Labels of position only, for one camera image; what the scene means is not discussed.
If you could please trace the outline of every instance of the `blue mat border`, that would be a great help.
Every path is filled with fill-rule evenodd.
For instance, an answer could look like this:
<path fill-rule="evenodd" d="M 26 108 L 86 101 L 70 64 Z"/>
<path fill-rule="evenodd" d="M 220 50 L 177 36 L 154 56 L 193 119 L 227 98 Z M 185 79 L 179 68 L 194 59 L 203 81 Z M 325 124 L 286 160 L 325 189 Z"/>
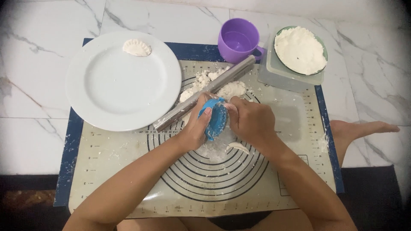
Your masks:
<path fill-rule="evenodd" d="M 90 38 L 85 38 L 83 41 L 83 46 L 91 40 L 92 39 Z M 224 62 L 224 59 L 221 57 L 218 51 L 217 45 L 185 44 L 173 42 L 166 42 L 166 44 L 171 48 L 171 50 L 175 53 L 177 59 L 179 60 Z M 341 169 L 338 164 L 334 140 L 331 134 L 330 121 L 328 119 L 323 90 L 319 85 L 315 86 L 315 91 L 317 95 L 320 114 L 323 120 L 323 127 L 326 135 L 329 137 L 329 155 L 331 159 L 332 171 L 334 173 L 337 193 L 343 193 L 344 185 L 341 177 Z M 72 187 L 74 168 L 76 166 L 77 154 L 79 152 L 82 130 L 83 120 L 79 117 L 79 115 L 76 114 L 73 108 L 71 108 L 66 132 L 66 134 L 69 135 L 66 136 L 65 140 L 60 172 L 58 175 L 54 206 L 68 206 L 69 204 L 70 190 Z"/>

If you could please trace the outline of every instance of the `blue dumpling maker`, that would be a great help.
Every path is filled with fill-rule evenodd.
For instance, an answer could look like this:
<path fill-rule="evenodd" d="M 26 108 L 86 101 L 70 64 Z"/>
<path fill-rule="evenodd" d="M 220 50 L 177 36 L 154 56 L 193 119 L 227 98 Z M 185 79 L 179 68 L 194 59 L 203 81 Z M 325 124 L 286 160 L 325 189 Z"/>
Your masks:
<path fill-rule="evenodd" d="M 204 132 L 210 141 L 213 141 L 215 136 L 220 135 L 226 126 L 227 109 L 224 107 L 223 102 L 224 99 L 221 97 L 210 99 L 205 102 L 203 108 L 199 111 L 198 117 L 203 114 L 206 108 L 210 107 L 212 109 L 210 122 Z"/>

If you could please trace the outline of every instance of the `hand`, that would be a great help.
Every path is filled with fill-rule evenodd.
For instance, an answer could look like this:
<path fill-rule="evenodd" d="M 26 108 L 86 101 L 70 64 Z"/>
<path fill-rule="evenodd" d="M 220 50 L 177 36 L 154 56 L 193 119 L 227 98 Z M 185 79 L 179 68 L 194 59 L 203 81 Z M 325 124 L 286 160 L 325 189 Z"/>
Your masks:
<path fill-rule="evenodd" d="M 211 119 L 212 109 L 210 107 L 206 108 L 198 119 L 197 117 L 199 111 L 209 99 L 211 99 L 211 93 L 202 93 L 200 95 L 197 105 L 191 111 L 187 125 L 176 135 L 183 152 L 198 149 L 206 140 L 204 131 Z"/>
<path fill-rule="evenodd" d="M 224 106 L 230 115 L 231 130 L 260 152 L 267 144 L 272 143 L 274 138 L 277 138 L 274 130 L 274 113 L 268 105 L 249 102 L 234 96 L 230 103 Z"/>

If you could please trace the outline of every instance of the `white plate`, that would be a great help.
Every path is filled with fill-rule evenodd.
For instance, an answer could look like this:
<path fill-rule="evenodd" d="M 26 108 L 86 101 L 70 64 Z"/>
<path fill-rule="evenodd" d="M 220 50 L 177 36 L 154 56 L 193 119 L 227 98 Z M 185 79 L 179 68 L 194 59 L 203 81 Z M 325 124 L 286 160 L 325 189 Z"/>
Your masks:
<path fill-rule="evenodd" d="M 151 54 L 124 52 L 129 39 L 150 45 Z M 93 39 L 74 56 L 66 75 L 66 94 L 74 111 L 91 125 L 116 132 L 158 120 L 173 106 L 180 87 L 180 64 L 172 50 L 137 31 Z"/>

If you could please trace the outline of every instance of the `purple cup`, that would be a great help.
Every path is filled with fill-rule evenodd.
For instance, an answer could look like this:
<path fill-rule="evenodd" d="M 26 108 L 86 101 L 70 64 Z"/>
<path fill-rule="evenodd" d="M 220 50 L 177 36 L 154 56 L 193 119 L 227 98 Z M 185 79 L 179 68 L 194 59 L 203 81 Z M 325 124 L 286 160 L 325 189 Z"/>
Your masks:
<path fill-rule="evenodd" d="M 243 18 L 232 18 L 221 27 L 218 35 L 218 50 L 224 60 L 239 63 L 251 55 L 255 49 L 261 52 L 256 56 L 260 60 L 264 49 L 258 46 L 260 34 L 251 22 Z"/>

